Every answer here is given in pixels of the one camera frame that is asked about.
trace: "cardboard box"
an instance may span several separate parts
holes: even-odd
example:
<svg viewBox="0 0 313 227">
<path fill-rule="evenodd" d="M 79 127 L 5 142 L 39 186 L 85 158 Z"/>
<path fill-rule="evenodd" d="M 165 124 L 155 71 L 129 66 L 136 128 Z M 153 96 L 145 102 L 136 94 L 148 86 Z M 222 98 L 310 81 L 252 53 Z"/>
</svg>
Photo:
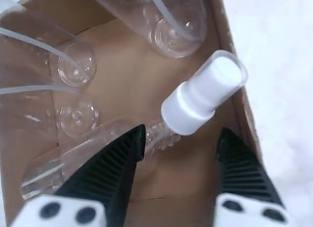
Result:
<svg viewBox="0 0 313 227">
<path fill-rule="evenodd" d="M 159 55 L 94 0 L 23 0 L 21 3 L 51 17 L 81 39 L 93 42 L 98 64 L 87 91 L 97 101 L 102 122 L 123 114 L 158 114 L 163 100 L 215 50 L 235 51 L 221 0 L 205 0 L 206 41 L 195 54 L 183 59 Z M 260 157 L 249 104 L 242 89 L 220 106 L 214 118 L 196 134 L 157 154 L 157 170 L 145 182 L 133 186 L 125 226 L 209 226 L 219 183 L 214 156 L 225 126 L 239 134 Z M 23 204 L 20 187 L 27 165 L 56 144 L 57 141 L 42 146 L 36 140 L 23 138 L 1 147 L 8 224 Z"/>
</svg>

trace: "black screw hole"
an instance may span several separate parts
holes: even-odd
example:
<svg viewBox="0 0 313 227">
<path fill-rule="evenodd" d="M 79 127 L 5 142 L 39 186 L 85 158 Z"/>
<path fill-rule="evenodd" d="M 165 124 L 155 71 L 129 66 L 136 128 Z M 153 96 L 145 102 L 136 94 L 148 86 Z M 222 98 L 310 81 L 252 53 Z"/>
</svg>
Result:
<svg viewBox="0 0 313 227">
<path fill-rule="evenodd" d="M 276 221 L 282 222 L 282 223 L 286 222 L 284 216 L 279 211 L 276 211 L 274 209 L 266 209 L 263 212 L 263 216 L 268 217 L 268 218 L 270 218 L 272 220 L 276 220 Z"/>
<path fill-rule="evenodd" d="M 78 211 L 76 215 L 76 220 L 80 224 L 87 224 L 94 219 L 95 215 L 95 209 L 93 209 L 92 207 L 85 207 Z"/>
<path fill-rule="evenodd" d="M 44 219 L 54 217 L 58 214 L 60 207 L 59 203 L 49 203 L 41 209 L 40 216 Z"/>
<path fill-rule="evenodd" d="M 244 209 L 242 208 L 242 206 L 235 202 L 235 201 L 231 201 L 231 200 L 227 200 L 223 203 L 223 206 L 230 209 L 230 210 L 234 210 L 234 211 L 244 211 Z"/>
</svg>

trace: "bottle cap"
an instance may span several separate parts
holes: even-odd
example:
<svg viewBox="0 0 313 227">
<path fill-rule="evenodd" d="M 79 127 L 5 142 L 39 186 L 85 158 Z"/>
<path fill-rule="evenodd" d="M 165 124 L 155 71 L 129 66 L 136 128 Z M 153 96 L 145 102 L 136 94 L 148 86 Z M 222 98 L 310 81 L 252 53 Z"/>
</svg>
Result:
<svg viewBox="0 0 313 227">
<path fill-rule="evenodd" d="M 191 135 L 246 81 L 246 69 L 237 57 L 218 50 L 165 99 L 161 107 L 162 118 L 173 132 Z"/>
</svg>

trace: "clear plastic bottle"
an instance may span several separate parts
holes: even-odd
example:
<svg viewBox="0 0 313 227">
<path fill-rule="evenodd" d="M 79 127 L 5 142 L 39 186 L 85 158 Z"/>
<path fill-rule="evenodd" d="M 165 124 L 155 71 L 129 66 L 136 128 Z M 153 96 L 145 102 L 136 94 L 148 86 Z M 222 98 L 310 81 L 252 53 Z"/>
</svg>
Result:
<svg viewBox="0 0 313 227">
<path fill-rule="evenodd" d="M 203 0 L 97 0 L 161 54 L 185 57 L 207 33 Z"/>
<path fill-rule="evenodd" d="M 138 163 L 143 168 L 137 169 L 141 172 L 136 173 L 137 179 L 144 178 L 156 168 L 157 161 L 151 159 L 155 150 L 172 146 L 180 135 L 193 134 L 246 81 L 246 69 L 240 61 L 227 51 L 216 51 L 190 80 L 181 83 L 164 100 L 162 119 L 146 124 L 145 159 Z M 94 154 L 141 121 L 135 116 L 121 117 L 38 157 L 25 174 L 23 198 L 53 193 Z"/>
<path fill-rule="evenodd" d="M 90 43 L 11 0 L 0 0 L 0 11 L 3 62 L 49 69 L 56 80 L 76 88 L 93 78 L 96 58 Z"/>
<path fill-rule="evenodd" d="M 99 112 L 85 92 L 55 84 L 31 68 L 0 61 L 0 118 L 0 136 L 5 140 L 35 132 L 60 142 L 58 136 L 79 137 L 95 128 Z M 57 134 L 57 128 L 63 133 Z"/>
</svg>

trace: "white background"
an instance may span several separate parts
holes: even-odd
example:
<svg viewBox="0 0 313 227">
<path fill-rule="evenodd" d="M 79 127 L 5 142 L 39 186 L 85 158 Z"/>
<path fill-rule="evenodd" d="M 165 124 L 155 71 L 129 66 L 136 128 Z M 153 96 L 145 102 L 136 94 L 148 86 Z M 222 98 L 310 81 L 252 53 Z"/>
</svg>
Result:
<svg viewBox="0 0 313 227">
<path fill-rule="evenodd" d="M 224 0 L 266 169 L 301 227 L 313 226 L 312 1 Z"/>
</svg>

